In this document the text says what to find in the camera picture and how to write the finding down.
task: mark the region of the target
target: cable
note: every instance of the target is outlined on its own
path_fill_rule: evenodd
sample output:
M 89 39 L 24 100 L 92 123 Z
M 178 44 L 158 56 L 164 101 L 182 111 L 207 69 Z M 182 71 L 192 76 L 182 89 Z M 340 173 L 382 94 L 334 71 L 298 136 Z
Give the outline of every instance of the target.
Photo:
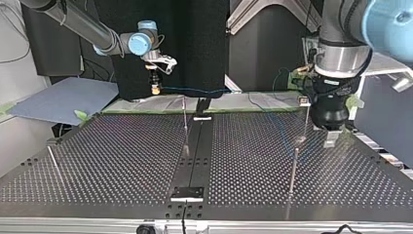
M 115 76 L 115 71 L 112 71 L 112 74 L 110 75 L 110 78 L 109 78 L 110 83 L 112 83 L 112 79 L 114 76 Z
M 104 68 L 102 65 L 98 64 L 98 63 L 95 62 L 95 61 L 89 60 L 89 59 L 87 59 L 87 58 L 83 58 L 83 60 L 84 60 L 86 63 L 92 63 L 92 64 L 96 65 L 97 67 L 99 67 L 100 69 L 102 69 L 102 70 L 106 73 L 106 77 L 107 77 L 106 81 L 108 81 L 108 80 L 110 79 L 111 75 L 110 75 L 109 71 L 108 71 L 106 68 Z
M 348 224 L 344 224 L 343 226 L 341 226 L 337 231 L 335 232 L 323 232 L 321 234 L 340 234 L 343 232 L 343 230 L 347 228 L 349 229 L 350 232 L 355 233 L 355 234 L 362 234 L 361 232 L 357 232 L 355 230 L 353 230 L 353 228 L 351 226 L 349 226 Z
M 260 108 L 264 113 L 267 113 L 268 116 L 270 117 L 270 119 L 274 120 L 274 122 L 279 125 L 280 133 L 281 133 L 281 135 L 282 135 L 282 144 L 283 144 L 283 146 L 284 146 L 284 148 L 285 148 L 285 151 L 288 152 L 288 151 L 290 151 L 290 150 L 288 150 L 288 148 L 291 148 L 291 152 L 290 152 L 291 154 L 290 154 L 290 156 L 291 156 L 292 159 L 294 159 L 294 152 L 292 151 L 292 147 L 290 147 L 290 145 L 288 146 L 288 143 L 287 143 L 287 141 L 286 141 L 286 137 L 285 137 L 285 135 L 284 135 L 284 128 L 283 128 L 282 122 L 277 118 L 277 116 L 273 115 L 271 112 L 269 112 L 269 111 L 267 111 L 266 109 L 264 109 L 264 108 L 263 108 L 261 105 L 259 105 L 258 103 L 252 101 L 251 96 L 250 96 L 250 93 L 248 93 L 248 100 L 249 100 L 249 102 L 251 102 L 251 104 L 253 104 L 253 105 L 257 106 L 258 108 Z
M 95 76 L 98 76 L 98 77 L 100 78 L 99 80 L 101 80 L 101 81 L 107 81 L 107 80 L 105 80 L 101 75 L 99 75 L 99 73 L 97 73 L 90 64 L 88 64 L 88 63 L 86 62 L 85 65 L 92 70 L 92 76 L 93 76 L 92 78 L 93 78 L 93 79 L 95 79 Z
M 340 4 L 340 9 L 338 10 L 338 22 L 340 24 L 340 28 L 343 32 L 345 32 L 344 27 L 343 27 L 343 8 L 344 8 L 344 4 L 346 3 L 346 0 L 341 0 L 341 4 Z
M 23 21 L 21 15 L 18 14 L 18 12 L 17 12 L 13 7 L 11 7 L 10 5 L 8 5 L 8 4 L 4 3 L 4 2 L 0 2 L 0 6 L 4 6 L 4 7 L 6 7 L 7 9 L 9 9 L 9 10 L 13 13 L 13 15 L 15 15 L 15 16 L 19 19 L 20 24 L 21 24 L 21 27 L 23 28 L 23 32 L 24 32 L 24 33 L 21 32 L 21 31 L 16 27 L 16 25 L 12 22 L 12 20 L 4 13 L 4 11 L 3 11 L 2 9 L 0 9 L 0 14 L 8 21 L 8 23 L 11 25 L 11 27 L 13 28 L 13 30 L 14 30 L 18 35 L 20 35 L 21 38 L 23 38 L 23 39 L 27 42 L 27 44 L 28 44 L 28 39 L 27 39 L 27 37 L 25 36 L 24 21 Z M 18 57 L 18 58 L 13 58 L 13 59 L 10 59 L 10 60 L 0 61 L 0 64 L 10 63 L 10 62 L 22 60 L 22 59 L 26 58 L 29 53 L 30 53 L 30 45 L 28 44 L 28 45 L 27 45 L 27 51 L 24 53 L 23 56 Z
M 195 92 L 200 92 L 200 93 L 204 93 L 204 94 L 215 94 L 215 93 L 219 93 L 219 92 L 229 92 L 229 93 L 231 93 L 230 90 L 203 91 L 203 90 L 192 89 L 192 88 L 179 88 L 179 87 L 169 87 L 169 86 L 164 86 L 162 89 L 164 89 L 164 90 L 178 90 L 178 91 L 195 91 Z
M 344 20 L 344 31 L 346 32 L 346 34 L 350 35 L 350 37 L 359 42 L 351 33 L 351 29 L 350 29 L 350 20 L 352 19 L 352 16 L 355 14 L 355 11 L 358 7 L 358 5 L 360 4 L 360 0 L 355 0 L 352 4 L 352 6 L 350 7 L 350 10 L 347 12 L 346 18 Z
M 187 202 L 185 203 L 185 208 L 183 209 L 183 215 L 182 215 L 182 220 L 181 220 L 181 223 L 182 223 L 182 233 L 183 233 L 183 234 L 186 234 L 186 225 L 185 225 L 186 204 L 187 204 Z
M 21 32 L 16 26 L 15 24 L 12 22 L 12 20 L 3 12 L 3 9 L 0 9 L 0 13 L 1 15 L 9 22 L 9 24 L 13 27 L 14 31 L 17 32 L 25 41 L 28 42 L 28 39 L 25 35 L 25 28 L 24 28 L 24 21 L 23 18 L 21 17 L 21 15 L 16 12 L 15 9 L 13 9 L 11 6 L 7 5 L 6 3 L 0 2 L 0 6 L 4 6 L 7 9 L 9 9 L 16 18 L 18 18 L 19 22 L 20 22 L 20 26 L 23 29 L 23 32 Z
M 309 18 L 310 18 L 310 13 L 311 13 L 312 9 L 313 9 L 313 3 L 310 1 L 310 7 L 309 7 L 309 10 L 307 12 L 306 24 L 305 24 L 306 28 L 305 28 L 305 36 L 304 36 L 304 49 L 306 50 L 306 53 L 304 55 L 309 53 L 308 48 L 307 48 L 307 27 L 309 25 Z
M 60 22 L 60 26 L 63 26 L 67 19 L 67 3 L 66 0 L 60 0 L 60 7 L 63 11 L 63 19 Z
M 279 98 L 279 97 L 276 96 L 276 82 L 279 79 L 279 77 L 282 75 L 282 69 L 288 71 L 288 78 L 289 78 L 289 75 L 290 75 L 290 71 L 286 67 L 282 67 L 282 68 L 279 69 L 279 74 L 276 76 L 276 79 L 274 79 L 274 82 L 273 82 L 274 98 L 279 100 L 279 101 L 285 101 L 285 100 L 288 100 L 288 99 L 296 99 L 296 97 Z

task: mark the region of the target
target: black backdrop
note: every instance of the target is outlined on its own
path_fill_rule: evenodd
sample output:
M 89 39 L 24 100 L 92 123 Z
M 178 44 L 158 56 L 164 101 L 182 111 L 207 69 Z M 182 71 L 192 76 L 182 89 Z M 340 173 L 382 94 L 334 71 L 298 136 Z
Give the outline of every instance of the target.
M 164 54 L 178 61 L 164 86 L 203 91 L 224 89 L 226 49 L 226 0 L 111 0 L 94 2 L 99 18 L 118 33 L 137 31 L 140 20 L 154 20 L 166 39 Z M 150 97 L 148 71 L 133 55 L 112 57 L 121 98 Z M 169 91 L 190 97 L 219 98 L 222 93 Z

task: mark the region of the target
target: black metal strip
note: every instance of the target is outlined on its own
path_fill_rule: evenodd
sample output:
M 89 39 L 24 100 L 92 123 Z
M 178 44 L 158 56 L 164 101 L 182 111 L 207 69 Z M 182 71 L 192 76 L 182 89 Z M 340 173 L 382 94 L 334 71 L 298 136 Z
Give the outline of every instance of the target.
M 181 158 L 177 162 L 176 171 L 173 175 L 172 183 L 169 188 L 169 195 L 172 198 L 175 196 L 179 187 L 189 187 L 191 181 L 191 174 L 193 172 L 193 166 L 195 157 L 198 151 L 199 137 L 201 133 L 201 127 L 203 122 L 192 121 L 190 124 L 190 133 L 188 136 L 187 144 L 184 145 L 181 152 Z M 190 213 L 185 214 L 186 203 L 184 202 L 171 202 L 168 203 L 168 211 L 165 214 L 166 219 L 182 219 L 190 218 Z
M 194 170 L 191 174 L 190 187 L 202 187 L 204 200 L 202 203 L 191 203 L 187 206 L 186 218 L 201 219 L 207 206 L 209 188 L 210 163 L 213 138 L 213 116 L 210 121 L 202 122 L 198 150 L 195 156 Z

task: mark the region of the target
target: white bracket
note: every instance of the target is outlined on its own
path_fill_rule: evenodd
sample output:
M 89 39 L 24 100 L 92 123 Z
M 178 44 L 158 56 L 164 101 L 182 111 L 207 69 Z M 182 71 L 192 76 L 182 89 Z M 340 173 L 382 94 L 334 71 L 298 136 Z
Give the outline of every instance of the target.
M 303 24 L 306 24 L 310 31 L 315 32 L 321 25 L 322 18 L 317 10 L 312 6 L 309 13 L 310 0 L 243 0 L 227 21 L 227 28 L 232 35 L 237 34 L 253 17 L 261 10 L 271 5 L 280 5 L 287 8 Z

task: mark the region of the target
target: wire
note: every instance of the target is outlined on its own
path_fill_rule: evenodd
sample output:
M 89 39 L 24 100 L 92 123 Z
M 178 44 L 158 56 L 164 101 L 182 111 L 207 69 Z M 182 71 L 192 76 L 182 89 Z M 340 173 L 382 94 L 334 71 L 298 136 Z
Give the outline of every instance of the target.
M 1 14 L 1 15 L 6 19 L 6 21 L 11 25 L 11 27 L 13 28 L 13 30 L 14 30 L 19 36 L 21 36 L 21 38 L 23 38 L 23 39 L 27 42 L 27 51 L 24 53 L 24 55 L 22 55 L 22 56 L 20 56 L 20 57 L 18 57 L 18 58 L 13 58 L 13 59 L 10 59 L 10 60 L 0 61 L 0 64 L 10 63 L 10 62 L 22 60 L 22 59 L 26 58 L 26 57 L 29 55 L 29 53 L 30 53 L 30 45 L 28 44 L 28 39 L 27 39 L 27 37 L 25 36 L 24 21 L 23 21 L 21 15 L 20 15 L 13 7 L 11 7 L 10 5 L 8 5 L 8 4 L 4 3 L 4 2 L 0 2 L 0 6 L 3 6 L 3 7 L 5 7 L 5 8 L 7 8 L 7 9 L 9 9 L 9 10 L 13 13 L 13 15 L 15 15 L 15 16 L 19 19 L 19 22 L 20 22 L 20 24 L 21 24 L 21 27 L 23 28 L 23 32 L 21 32 L 21 31 L 16 27 L 16 25 L 12 22 L 12 20 L 4 13 L 3 9 L 0 9 L 0 14 Z
M 87 59 L 87 58 L 83 58 L 83 60 L 84 60 L 86 63 L 94 64 L 95 66 L 99 67 L 100 69 L 102 69 L 102 70 L 106 73 L 107 79 L 103 79 L 101 76 L 98 75 L 99 77 L 102 78 L 102 80 L 108 81 L 108 80 L 110 79 L 111 75 L 110 75 L 109 71 L 108 71 L 106 68 L 104 68 L 102 65 L 98 64 L 98 63 L 95 62 L 95 61 L 89 60 L 89 59 Z
M 341 4 L 340 4 L 340 9 L 338 10 L 338 22 L 340 23 L 340 28 L 343 32 L 345 32 L 344 27 L 343 27 L 343 8 L 344 8 L 344 4 L 346 3 L 346 0 L 341 0 Z
M 7 5 L 6 3 L 0 2 L 0 6 L 4 6 L 7 9 L 9 9 L 15 16 L 16 18 L 19 19 L 20 25 L 23 28 L 23 32 L 21 32 L 16 26 L 15 24 L 12 22 L 12 20 L 4 13 L 3 9 L 0 9 L 0 13 L 1 15 L 9 22 L 9 24 L 13 27 L 14 31 L 17 32 L 25 41 L 28 41 L 26 35 L 25 35 L 25 28 L 24 28 L 24 21 L 21 17 L 21 15 L 19 15 L 18 12 L 16 12 L 15 9 L 13 9 L 11 6 Z
M 63 11 L 63 19 L 60 22 L 60 26 L 63 26 L 67 19 L 67 3 L 66 0 L 60 0 L 60 7 Z
M 186 234 L 186 225 L 185 225 L 185 213 L 186 213 L 186 203 L 185 203 L 185 208 L 183 209 L 183 215 L 182 215 L 182 233 Z
M 321 234 L 340 234 L 343 232 L 343 230 L 347 228 L 350 230 L 350 232 L 355 233 L 355 234 L 362 234 L 361 232 L 357 232 L 355 230 L 353 230 L 353 228 L 351 226 L 349 226 L 348 224 L 344 224 L 343 226 L 341 226 L 337 231 L 335 232 L 323 232 Z
M 291 147 L 290 145 L 288 145 L 288 143 L 287 143 L 287 141 L 286 141 L 286 136 L 284 135 L 284 134 L 285 134 L 285 130 L 284 130 L 283 124 L 282 124 L 282 122 L 279 120 L 279 118 L 277 118 L 277 116 L 273 115 L 271 112 L 269 112 L 269 111 L 267 111 L 266 109 L 264 109 L 264 108 L 263 108 L 261 105 L 259 105 L 258 103 L 252 101 L 251 96 L 250 96 L 250 93 L 248 93 L 248 100 L 249 100 L 249 102 L 251 102 L 251 104 L 253 104 L 253 105 L 257 106 L 258 108 L 260 108 L 264 113 L 267 113 L 268 116 L 270 117 L 270 119 L 272 119 L 273 122 L 275 122 L 275 123 L 278 125 L 278 127 L 280 128 L 280 133 L 281 133 L 281 136 L 282 136 L 282 144 L 283 144 L 283 146 L 284 146 L 284 148 L 285 148 L 285 151 L 286 151 L 286 152 L 290 151 L 290 156 L 291 156 L 292 159 L 294 159 L 293 149 L 292 149 L 292 147 Z
M 277 100 L 279 100 L 279 101 L 285 101 L 285 100 L 288 100 L 288 99 L 296 99 L 296 97 L 279 98 L 279 97 L 277 97 L 277 95 L 276 95 L 276 82 L 277 82 L 277 80 L 279 79 L 279 77 L 282 75 L 282 70 L 283 70 L 283 69 L 286 70 L 286 71 L 288 71 L 288 78 L 289 78 L 289 75 L 290 75 L 290 71 L 289 71 L 286 67 L 282 67 L 282 68 L 279 69 L 279 74 L 276 76 L 276 79 L 274 79 L 274 82 L 273 82 L 274 98 L 277 99 Z
M 88 64 L 88 63 L 86 62 L 85 65 L 92 70 L 92 76 L 93 76 L 92 78 L 93 78 L 93 79 L 95 79 L 95 76 L 97 76 L 97 77 L 100 78 L 99 80 L 101 80 L 101 81 L 107 81 L 107 80 L 105 80 L 101 75 L 99 75 L 99 73 L 97 73 L 90 64 Z
M 158 36 L 158 44 L 156 44 L 154 46 L 154 50 L 158 49 L 164 41 L 165 41 L 165 35 L 164 34 L 159 35 Z
M 109 78 L 109 82 L 112 83 L 112 79 L 114 76 L 115 76 L 115 71 L 112 71 L 112 74 L 110 75 L 110 78 Z
M 308 10 L 307 16 L 306 16 L 306 25 L 305 25 L 306 28 L 305 28 L 305 36 L 304 36 L 304 49 L 306 50 L 306 53 L 304 55 L 307 55 L 306 61 L 308 61 L 308 54 L 309 54 L 309 51 L 308 51 L 308 48 L 307 48 L 307 27 L 309 25 L 309 18 L 310 18 L 310 13 L 311 13 L 312 9 L 313 9 L 313 3 L 310 1 L 310 7 L 309 7 L 309 10 Z
M 164 86 L 162 89 L 164 89 L 164 90 L 178 90 L 178 91 L 195 91 L 195 92 L 200 92 L 200 93 L 204 93 L 204 94 L 215 94 L 215 93 L 220 93 L 220 92 L 229 92 L 229 93 L 231 93 L 230 90 L 204 91 L 204 90 L 198 90 L 198 89 L 192 89 L 192 88 L 180 88 L 180 87 L 168 87 L 168 86 Z

